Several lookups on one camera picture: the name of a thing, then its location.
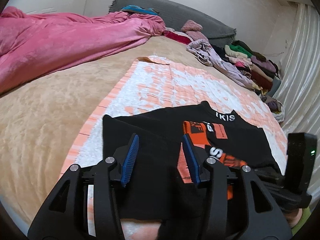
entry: folded clothes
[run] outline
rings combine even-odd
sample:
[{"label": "folded clothes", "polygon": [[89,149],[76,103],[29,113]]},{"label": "folded clothes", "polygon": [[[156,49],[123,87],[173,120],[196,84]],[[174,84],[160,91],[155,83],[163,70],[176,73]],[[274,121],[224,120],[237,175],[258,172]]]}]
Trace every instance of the folded clothes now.
[{"label": "folded clothes", "polygon": [[206,40],[193,41],[187,45],[187,51],[194,54],[206,66],[214,66],[241,87],[255,89],[257,84],[242,75],[231,63],[223,61]]},{"label": "folded clothes", "polygon": [[232,49],[230,49],[229,45],[226,45],[224,47],[224,49],[226,50],[226,54],[230,57],[242,57],[242,58],[248,58],[248,55],[239,52],[239,51],[233,51]]},{"label": "folded clothes", "polygon": [[245,67],[245,65],[243,65],[243,62],[241,62],[241,61],[236,62],[235,66],[236,67]]},{"label": "folded clothes", "polygon": [[244,70],[244,69],[242,69],[242,68],[238,68],[238,70],[239,70],[240,73],[241,73],[242,75],[244,75],[246,78],[251,79],[251,73],[250,73],[249,71],[246,71],[246,70]]},{"label": "folded clothes", "polygon": [[257,65],[257,64],[256,64],[256,66],[257,66],[260,70],[262,70],[262,72],[265,73],[266,76],[270,77],[272,80],[275,78],[276,73],[272,73],[271,71],[269,71],[269,70],[267,70],[267,69],[265,69],[265,68],[263,68],[263,67],[260,67],[260,66]]},{"label": "folded clothes", "polygon": [[252,55],[256,56],[258,60],[262,61],[262,62],[266,62],[266,57],[261,55],[258,52],[252,51],[247,44],[245,44],[243,41],[233,41],[232,43],[233,45],[239,45],[242,48],[244,48],[246,51],[250,52]]},{"label": "folded clothes", "polygon": [[267,80],[265,77],[261,76],[258,72],[256,72],[253,68],[251,71],[251,79],[261,86],[263,89],[270,91],[272,88],[272,82]]},{"label": "folded clothes", "polygon": [[209,42],[208,38],[198,31],[187,31],[186,34],[190,36],[194,41],[204,39]]},{"label": "folded clothes", "polygon": [[273,79],[271,77],[267,76],[257,65],[252,63],[251,69],[252,69],[252,71],[257,72],[260,76],[264,77],[270,83],[272,83]]},{"label": "folded clothes", "polygon": [[226,55],[226,57],[228,57],[229,61],[234,64],[237,62],[242,62],[242,63],[244,63],[245,66],[248,66],[248,67],[250,65],[252,65],[252,62],[250,60],[248,60],[248,58],[235,58],[235,57],[229,57],[227,55]]},{"label": "folded clothes", "polygon": [[264,68],[264,69],[270,71],[271,73],[276,73],[275,66],[269,60],[267,60],[266,62],[262,62],[262,61],[258,60],[256,56],[252,56],[251,61],[252,61],[252,63],[255,63],[260,68]]},{"label": "folded clothes", "polygon": [[171,40],[174,40],[174,41],[177,41],[177,42],[180,42],[180,43],[183,43],[183,44],[186,44],[188,45],[190,42],[192,42],[191,39],[189,39],[188,37],[186,36],[180,36],[176,33],[173,33],[173,32],[170,32],[170,31],[164,31],[163,32],[163,35]]},{"label": "folded clothes", "polygon": [[245,50],[244,48],[242,48],[241,46],[237,45],[229,45],[230,49],[232,49],[233,51],[239,51],[242,52],[243,54],[246,54],[248,57],[251,57],[252,54],[250,52],[248,52],[247,50]]}]

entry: pink pillow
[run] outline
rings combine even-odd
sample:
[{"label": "pink pillow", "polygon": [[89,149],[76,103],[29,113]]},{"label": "pink pillow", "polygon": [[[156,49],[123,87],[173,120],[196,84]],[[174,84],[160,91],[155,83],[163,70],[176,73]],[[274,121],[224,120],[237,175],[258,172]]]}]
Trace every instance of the pink pillow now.
[{"label": "pink pillow", "polygon": [[202,26],[200,24],[194,22],[193,20],[187,20],[187,22],[183,25],[181,30],[183,32],[187,32],[187,31],[198,31],[199,32],[202,30]]}]

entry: beige bed sheet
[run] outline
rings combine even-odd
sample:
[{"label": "beige bed sheet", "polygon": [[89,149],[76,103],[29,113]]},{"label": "beige bed sheet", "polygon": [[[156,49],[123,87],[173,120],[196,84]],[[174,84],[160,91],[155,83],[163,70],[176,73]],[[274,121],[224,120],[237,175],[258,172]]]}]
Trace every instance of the beige bed sheet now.
[{"label": "beige bed sheet", "polygon": [[134,59],[149,55],[206,69],[238,90],[253,93],[202,65],[184,44],[161,36],[134,49],[41,77],[2,96],[0,194],[28,224],[57,182],[68,150],[89,115]]}]

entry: person's hand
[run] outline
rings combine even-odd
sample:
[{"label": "person's hand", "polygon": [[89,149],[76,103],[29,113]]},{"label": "person's hand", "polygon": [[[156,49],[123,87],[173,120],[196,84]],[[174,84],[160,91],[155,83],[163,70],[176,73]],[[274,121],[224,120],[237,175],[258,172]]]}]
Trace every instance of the person's hand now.
[{"label": "person's hand", "polygon": [[301,208],[295,209],[289,214],[284,213],[284,216],[287,222],[289,223],[290,227],[294,228],[302,217],[302,209]]}]

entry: lavender cloth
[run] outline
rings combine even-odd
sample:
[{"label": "lavender cloth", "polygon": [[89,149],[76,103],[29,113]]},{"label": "lavender cloth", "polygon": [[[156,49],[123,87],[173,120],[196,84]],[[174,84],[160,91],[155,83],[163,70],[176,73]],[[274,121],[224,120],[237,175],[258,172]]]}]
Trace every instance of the lavender cloth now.
[{"label": "lavender cloth", "polygon": [[256,56],[252,56],[250,59],[251,59],[252,63],[259,65],[260,67],[263,67],[272,73],[276,72],[275,66],[269,60],[267,60],[266,62],[262,62],[262,61],[258,60],[256,58]]},{"label": "lavender cloth", "polygon": [[214,66],[239,86],[248,89],[257,88],[257,85],[252,82],[252,80],[242,75],[235,66],[229,62],[223,61],[206,40],[201,39],[189,43],[187,45],[187,51],[196,55],[202,64],[206,66]]}]

